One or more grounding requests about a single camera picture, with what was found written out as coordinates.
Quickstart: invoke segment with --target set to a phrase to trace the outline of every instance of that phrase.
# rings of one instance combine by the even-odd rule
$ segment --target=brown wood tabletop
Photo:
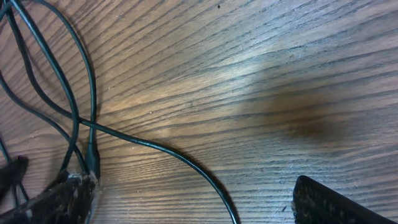
[[[51,3],[90,53],[98,123],[199,161],[228,189],[242,223],[293,223],[299,175],[398,222],[398,1]],[[89,118],[87,72],[70,34],[46,8],[26,5]],[[17,22],[40,85],[69,110]],[[12,90],[70,133],[72,122],[34,93],[5,19],[0,49]],[[68,144],[2,89],[0,114],[11,155],[30,158],[24,185],[33,197],[57,174]],[[80,129],[84,151],[88,128]],[[98,144],[92,223],[231,223],[210,184],[178,159],[101,132]],[[69,169],[78,171],[75,158]]]

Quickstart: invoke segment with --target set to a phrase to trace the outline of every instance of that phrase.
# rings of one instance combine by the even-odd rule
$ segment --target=power cord
[[[64,160],[63,160],[63,163],[61,166],[61,170],[65,170],[67,168],[70,158],[72,156],[72,153],[75,152],[82,171],[85,173],[89,173],[90,171],[92,171],[97,176],[97,178],[100,178],[100,154],[98,152],[98,148],[96,145],[96,130],[99,130],[104,133],[108,133],[112,136],[115,136],[117,138],[129,141],[132,143],[140,144],[142,146],[147,146],[147,147],[151,147],[154,149],[158,149],[162,152],[166,152],[167,154],[170,154],[171,156],[174,156],[174,157],[180,159],[181,161],[183,161],[184,163],[188,164],[190,167],[195,169],[200,175],[202,175],[211,184],[211,186],[216,190],[216,192],[218,193],[218,195],[221,197],[222,201],[224,202],[224,204],[227,208],[227,211],[228,211],[229,215],[231,216],[232,222],[234,224],[240,223],[239,217],[238,217],[238,212],[232,202],[232,199],[228,195],[226,189],[223,187],[221,182],[219,182],[216,177],[214,177],[204,167],[199,165],[199,163],[195,162],[193,159],[189,158],[187,155],[185,155],[182,152],[175,150],[171,147],[161,145],[154,141],[149,141],[149,140],[137,138],[134,136],[130,136],[128,134],[121,133],[119,131],[113,130],[111,128],[108,128],[106,126],[96,123],[95,74],[94,74],[93,66],[90,63],[90,60],[88,58],[88,55],[86,53],[86,50],[85,50],[83,44],[80,42],[76,32],[73,30],[73,27],[70,25],[70,23],[67,21],[67,19],[62,15],[62,13],[60,11],[58,11],[55,7],[53,7],[51,4],[49,4],[46,1],[43,1],[43,0],[31,0],[31,1],[42,4],[43,6],[49,8],[52,12],[54,12],[61,19],[61,21],[65,24],[69,33],[72,35],[72,38],[75,41],[75,43],[81,53],[81,56],[83,57],[83,61],[85,62],[86,68],[87,68],[88,78],[89,78],[89,82],[90,82],[91,118],[90,118],[90,120],[87,120],[87,119],[81,118],[79,116],[76,100],[75,100],[75,97],[73,96],[72,89],[69,86],[69,83],[65,77],[65,74],[63,73],[57,60],[53,56],[53,53],[51,52],[50,47],[47,45],[45,39],[43,38],[43,36],[40,33],[39,29],[37,28],[36,24],[34,23],[34,21],[32,20],[32,18],[29,15],[29,13],[26,11],[25,7],[22,5],[22,3],[19,0],[3,0],[2,5],[1,5],[1,10],[0,10],[0,21],[2,20],[4,15],[7,15],[7,19],[9,21],[11,29],[14,33],[14,37],[16,39],[18,48],[22,54],[22,59],[24,60],[25,69],[26,69],[27,76],[28,76],[28,79],[29,79],[31,85],[34,87],[34,90],[41,97],[41,99],[46,104],[48,104],[53,110],[55,110],[56,112],[58,112],[58,113],[62,114],[63,116],[72,120],[72,122],[73,122],[72,136],[70,137],[57,123],[52,121],[46,115],[38,112],[37,110],[31,108],[26,103],[21,101],[8,87],[3,76],[1,75],[1,73],[0,73],[0,85],[3,87],[4,91],[11,98],[11,100],[13,102],[15,102],[17,105],[24,108],[28,112],[38,116],[40,119],[46,121],[49,125],[53,126],[69,142],[69,147],[68,147],[67,153],[64,157]],[[47,60],[50,62],[50,65],[53,68],[58,79],[60,80],[61,86],[68,98],[71,112],[59,107],[59,105],[54,103],[44,93],[43,89],[41,89],[41,87],[37,83],[37,80],[33,74],[33,69],[32,69],[32,65],[30,63],[29,54],[27,53],[27,47],[25,46],[24,39],[22,38],[21,32],[16,24],[14,15],[11,10],[12,7],[20,14],[23,21],[26,23],[26,25],[28,26],[32,35],[34,36],[35,40],[37,41],[40,48],[42,49]],[[79,132],[79,123],[90,127],[89,143],[88,143],[88,148],[87,148],[85,158],[83,158],[79,148],[77,148],[77,146],[76,146],[76,141],[77,141],[78,132]],[[2,150],[2,153],[3,153],[4,157],[6,158],[6,160],[10,161],[11,158],[9,157],[8,152],[6,151],[4,143],[2,141],[0,141],[0,143],[1,143],[0,150]],[[22,184],[19,184],[19,187],[21,188],[21,191],[24,194],[25,199],[29,200]]]

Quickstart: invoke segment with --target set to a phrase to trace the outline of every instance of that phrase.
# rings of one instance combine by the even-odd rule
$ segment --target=wooden surface
[[[302,174],[398,222],[398,1],[53,3],[87,44],[98,122],[200,161],[225,184],[243,223],[293,223]],[[70,35],[48,10],[28,7],[89,118],[88,78]],[[68,108],[17,21],[39,83]],[[0,49],[16,94],[70,131],[32,93],[8,25]],[[0,91],[1,134],[13,156],[30,157],[24,184],[37,195],[67,143]],[[87,135],[82,126],[82,149]],[[103,178],[93,223],[231,223],[216,192],[184,163],[104,133],[98,142]]]

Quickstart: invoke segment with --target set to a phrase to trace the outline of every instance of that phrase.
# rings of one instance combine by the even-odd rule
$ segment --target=wood grain
[[[98,122],[200,161],[225,184],[243,223],[293,223],[292,189],[302,174],[398,222],[398,1],[52,3],[91,55]],[[48,10],[28,8],[89,118],[88,78],[72,38]],[[17,21],[39,83],[68,108]],[[32,93],[1,24],[5,79],[70,131],[71,122]],[[67,143],[0,91],[1,134],[13,156],[30,157],[24,184],[37,195]],[[87,136],[82,126],[82,149]],[[231,223],[216,192],[182,162],[104,133],[98,142],[103,178],[93,223]]]

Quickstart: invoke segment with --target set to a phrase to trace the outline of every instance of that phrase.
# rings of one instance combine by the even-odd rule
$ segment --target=wooden table
[[[398,1],[58,1],[96,72],[98,122],[176,147],[229,190],[242,223],[293,223],[292,189],[308,175],[398,222]],[[78,49],[54,14],[28,4],[90,117]],[[35,75],[68,109],[23,27]],[[0,68],[15,93],[71,131],[33,94],[8,25]],[[37,195],[66,141],[0,90],[0,132],[27,155]],[[81,127],[79,147],[87,143]],[[93,223],[231,223],[211,186],[162,152],[98,133]],[[78,170],[76,159],[69,166]]]

